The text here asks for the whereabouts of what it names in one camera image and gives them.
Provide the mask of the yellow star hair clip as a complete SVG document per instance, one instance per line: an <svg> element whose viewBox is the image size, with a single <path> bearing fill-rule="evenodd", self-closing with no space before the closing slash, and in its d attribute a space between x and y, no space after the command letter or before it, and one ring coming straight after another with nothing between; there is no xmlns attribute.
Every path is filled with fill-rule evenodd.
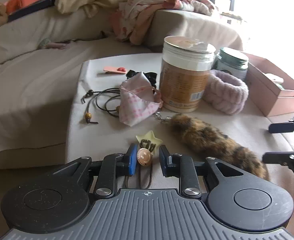
<svg viewBox="0 0 294 240"><path fill-rule="evenodd" d="M159 146L163 143L161 139L155 137L153 131L148 131L144 135L137 135L139 147L149 150L152 154L156 153Z"/></svg>

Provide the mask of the pink hair clip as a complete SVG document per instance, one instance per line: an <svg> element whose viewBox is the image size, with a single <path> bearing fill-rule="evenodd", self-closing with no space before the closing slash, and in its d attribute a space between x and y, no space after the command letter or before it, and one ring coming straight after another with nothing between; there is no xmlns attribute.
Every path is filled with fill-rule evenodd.
<svg viewBox="0 0 294 240"><path fill-rule="evenodd" d="M104 72L107 73L113 73L113 74L126 74L127 69L124 67L111 67L111 66L106 66L103 68Z"/></svg>

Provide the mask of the beige sofa cover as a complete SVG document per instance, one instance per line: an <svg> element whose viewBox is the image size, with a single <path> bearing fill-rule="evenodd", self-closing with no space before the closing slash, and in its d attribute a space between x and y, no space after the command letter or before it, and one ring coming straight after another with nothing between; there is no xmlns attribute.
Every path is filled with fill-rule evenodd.
<svg viewBox="0 0 294 240"><path fill-rule="evenodd" d="M43 9L0 27L0 169L61 164L81 65L90 59L158 52L166 36L242 50L240 34L210 16L159 10L140 46L117 41L109 13Z"/></svg>

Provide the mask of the dark blue flat box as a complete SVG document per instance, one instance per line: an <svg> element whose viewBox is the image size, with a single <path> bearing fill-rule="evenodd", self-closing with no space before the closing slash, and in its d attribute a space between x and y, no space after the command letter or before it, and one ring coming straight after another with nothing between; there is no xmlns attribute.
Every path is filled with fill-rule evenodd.
<svg viewBox="0 0 294 240"><path fill-rule="evenodd" d="M31 5L18 9L15 12L11 13L8 16L8 22L12 22L18 18L22 18L26 15L32 14L39 10L46 9L48 7L54 6L55 0L39 0L37 2L32 3Z"/></svg>

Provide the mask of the lavender fluffy wristband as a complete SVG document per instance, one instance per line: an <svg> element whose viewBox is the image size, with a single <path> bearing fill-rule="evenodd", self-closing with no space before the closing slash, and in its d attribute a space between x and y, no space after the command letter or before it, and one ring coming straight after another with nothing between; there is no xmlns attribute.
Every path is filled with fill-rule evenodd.
<svg viewBox="0 0 294 240"><path fill-rule="evenodd" d="M202 99L218 111L235 115L243 110L248 95L244 81L225 72L211 70Z"/></svg>

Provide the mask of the pink checked fabric pouch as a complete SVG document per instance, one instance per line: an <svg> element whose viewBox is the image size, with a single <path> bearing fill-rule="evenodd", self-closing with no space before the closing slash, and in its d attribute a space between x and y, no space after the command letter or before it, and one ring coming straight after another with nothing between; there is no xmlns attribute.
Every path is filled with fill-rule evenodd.
<svg viewBox="0 0 294 240"><path fill-rule="evenodd" d="M163 106L160 91L138 75L122 82L119 89L119 121L127 126L140 123Z"/></svg>

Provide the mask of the green lid glass jar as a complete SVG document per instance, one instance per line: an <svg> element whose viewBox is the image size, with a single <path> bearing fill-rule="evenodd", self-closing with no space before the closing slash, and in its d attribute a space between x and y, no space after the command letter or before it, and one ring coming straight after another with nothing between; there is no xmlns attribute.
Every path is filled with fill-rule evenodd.
<svg viewBox="0 0 294 240"><path fill-rule="evenodd" d="M217 53L212 69L226 72L244 81L247 75L249 58L243 52L222 47Z"/></svg>

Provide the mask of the black claw hair clip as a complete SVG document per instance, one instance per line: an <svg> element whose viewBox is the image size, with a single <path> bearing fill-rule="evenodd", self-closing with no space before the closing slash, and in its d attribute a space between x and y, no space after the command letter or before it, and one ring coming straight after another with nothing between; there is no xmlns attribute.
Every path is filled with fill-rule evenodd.
<svg viewBox="0 0 294 240"><path fill-rule="evenodd" d="M157 81L157 73L155 72L136 72L134 70L129 70L126 74L126 78L132 78L134 76L140 76L143 80L148 80L150 85L154 88L157 88L156 81Z"/></svg>

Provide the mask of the clear jar orange label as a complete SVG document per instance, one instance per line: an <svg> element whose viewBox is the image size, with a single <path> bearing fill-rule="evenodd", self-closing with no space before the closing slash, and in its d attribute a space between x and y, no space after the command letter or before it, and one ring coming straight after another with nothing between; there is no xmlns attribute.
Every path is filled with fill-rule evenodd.
<svg viewBox="0 0 294 240"><path fill-rule="evenodd" d="M198 108L215 51L213 45L194 38L164 38L159 90L166 109L190 113Z"/></svg>

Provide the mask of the pink cardboard box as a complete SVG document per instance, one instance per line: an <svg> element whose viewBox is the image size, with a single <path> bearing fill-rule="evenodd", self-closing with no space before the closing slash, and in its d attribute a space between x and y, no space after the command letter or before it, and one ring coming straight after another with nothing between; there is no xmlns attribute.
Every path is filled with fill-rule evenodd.
<svg viewBox="0 0 294 240"><path fill-rule="evenodd" d="M256 55L249 58L245 82L249 98L264 116L294 112L294 79L274 63Z"/></svg>

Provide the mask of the brown furry tail keychain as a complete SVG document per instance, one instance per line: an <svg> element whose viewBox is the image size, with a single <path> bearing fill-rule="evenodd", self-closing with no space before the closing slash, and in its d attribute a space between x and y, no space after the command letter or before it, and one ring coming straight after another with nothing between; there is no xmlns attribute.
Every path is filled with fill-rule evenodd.
<svg viewBox="0 0 294 240"><path fill-rule="evenodd" d="M156 113L155 116L167 125L175 139L201 158L220 159L269 181L266 164L249 148L240 145L215 126L186 114L162 117Z"/></svg>

